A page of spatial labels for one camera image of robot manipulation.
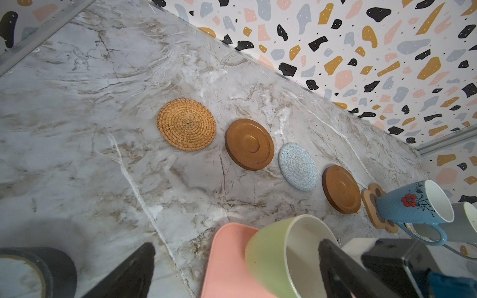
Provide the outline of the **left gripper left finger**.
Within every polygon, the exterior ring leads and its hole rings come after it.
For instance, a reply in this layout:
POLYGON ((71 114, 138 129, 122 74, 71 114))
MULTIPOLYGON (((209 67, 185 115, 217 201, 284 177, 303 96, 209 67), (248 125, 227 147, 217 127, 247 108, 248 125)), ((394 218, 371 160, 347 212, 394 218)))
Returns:
POLYGON ((141 245, 84 298, 146 298, 154 275, 155 248, 141 245))

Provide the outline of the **blue mug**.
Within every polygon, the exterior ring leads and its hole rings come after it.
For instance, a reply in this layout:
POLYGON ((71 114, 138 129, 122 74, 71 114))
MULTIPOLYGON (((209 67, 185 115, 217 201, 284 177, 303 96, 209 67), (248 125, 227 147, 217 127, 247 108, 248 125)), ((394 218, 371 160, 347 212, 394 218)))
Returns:
POLYGON ((455 219, 452 204, 441 187, 432 180, 423 180, 397 188, 376 200, 379 215, 403 229, 410 237, 430 246, 443 246, 448 235, 441 224, 455 219), (438 239, 420 236, 408 229, 407 224, 424 224, 433 228, 438 239))

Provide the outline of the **grey mug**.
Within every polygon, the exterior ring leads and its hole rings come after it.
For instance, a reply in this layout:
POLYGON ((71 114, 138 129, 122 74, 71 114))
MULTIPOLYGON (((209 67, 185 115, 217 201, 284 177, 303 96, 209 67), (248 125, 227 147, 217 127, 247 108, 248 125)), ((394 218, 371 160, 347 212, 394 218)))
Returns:
MULTIPOLYGON (((449 242, 477 243, 477 209, 469 202, 452 204, 455 219, 452 223, 443 223, 439 226, 445 231, 449 242)), ((414 224, 418 235, 432 241, 440 239, 440 233, 426 224, 414 224)))

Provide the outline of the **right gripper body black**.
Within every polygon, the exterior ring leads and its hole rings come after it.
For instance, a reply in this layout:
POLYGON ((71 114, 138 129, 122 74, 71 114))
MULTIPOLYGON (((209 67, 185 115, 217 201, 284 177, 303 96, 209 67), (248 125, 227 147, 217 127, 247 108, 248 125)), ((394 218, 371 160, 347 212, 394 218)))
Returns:
POLYGON ((425 244, 378 239, 361 256, 364 267, 402 298, 475 298, 477 281, 444 274, 425 244))

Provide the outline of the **dark brown wooden coaster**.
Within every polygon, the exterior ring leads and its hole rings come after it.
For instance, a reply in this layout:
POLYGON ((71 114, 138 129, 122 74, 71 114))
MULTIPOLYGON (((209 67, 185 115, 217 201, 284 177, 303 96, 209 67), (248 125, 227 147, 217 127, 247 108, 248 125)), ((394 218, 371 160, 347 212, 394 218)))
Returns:
POLYGON ((254 120, 234 121, 226 131, 225 141, 231 159, 246 170, 264 169, 271 163, 275 154, 271 135, 254 120))

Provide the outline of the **green mug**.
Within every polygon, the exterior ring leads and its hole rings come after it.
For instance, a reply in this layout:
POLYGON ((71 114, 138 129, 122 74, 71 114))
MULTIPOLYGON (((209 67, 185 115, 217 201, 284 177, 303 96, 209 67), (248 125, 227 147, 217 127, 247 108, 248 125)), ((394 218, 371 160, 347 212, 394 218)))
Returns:
POLYGON ((311 215, 270 224, 247 243, 248 272, 278 298, 325 298, 319 257, 323 240, 339 244, 331 229, 311 215))

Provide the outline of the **light brown wooden coaster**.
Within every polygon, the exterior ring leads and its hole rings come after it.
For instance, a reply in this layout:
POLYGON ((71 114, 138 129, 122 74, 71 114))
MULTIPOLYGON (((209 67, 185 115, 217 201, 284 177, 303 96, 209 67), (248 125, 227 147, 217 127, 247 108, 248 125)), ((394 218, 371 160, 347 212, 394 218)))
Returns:
POLYGON ((361 192, 353 176, 343 167, 328 167, 322 176, 324 194, 334 209, 354 214, 361 208, 361 192))

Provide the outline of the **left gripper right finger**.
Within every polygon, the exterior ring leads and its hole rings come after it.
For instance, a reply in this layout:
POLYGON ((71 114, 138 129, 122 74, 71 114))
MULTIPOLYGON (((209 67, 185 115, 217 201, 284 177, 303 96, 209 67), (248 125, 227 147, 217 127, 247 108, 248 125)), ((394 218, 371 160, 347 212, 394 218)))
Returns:
POLYGON ((351 259, 331 240, 319 244, 320 272, 328 298, 397 298, 376 276, 351 259))

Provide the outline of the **brown rattan woven coaster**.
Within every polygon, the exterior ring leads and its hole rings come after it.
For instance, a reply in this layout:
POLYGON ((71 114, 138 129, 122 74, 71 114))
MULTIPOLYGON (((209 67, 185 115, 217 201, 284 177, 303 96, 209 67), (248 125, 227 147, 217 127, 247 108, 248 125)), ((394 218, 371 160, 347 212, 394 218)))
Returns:
POLYGON ((216 137, 216 120, 203 104, 192 99, 170 101, 157 115, 157 128, 164 139, 182 151, 199 151, 216 137))

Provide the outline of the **light blue woven coaster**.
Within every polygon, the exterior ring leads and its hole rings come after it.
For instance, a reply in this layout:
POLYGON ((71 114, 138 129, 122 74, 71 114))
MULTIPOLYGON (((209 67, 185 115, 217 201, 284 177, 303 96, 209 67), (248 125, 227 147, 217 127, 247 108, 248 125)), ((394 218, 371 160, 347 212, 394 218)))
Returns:
POLYGON ((318 183, 318 169, 310 154, 295 143, 284 144, 279 151, 278 164, 285 180, 294 188, 310 192, 318 183))

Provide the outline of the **cork paw coaster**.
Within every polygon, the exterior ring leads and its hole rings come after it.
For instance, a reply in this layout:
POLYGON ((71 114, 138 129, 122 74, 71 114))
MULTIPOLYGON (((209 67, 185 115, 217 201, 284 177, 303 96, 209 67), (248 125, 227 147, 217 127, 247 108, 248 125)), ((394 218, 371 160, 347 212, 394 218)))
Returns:
POLYGON ((399 227, 392 221, 385 220, 379 215, 376 207, 376 201, 386 194, 380 185, 371 183, 368 189, 361 192, 361 199, 366 208, 366 212, 372 225, 378 230, 385 230, 388 233, 398 233, 399 227))

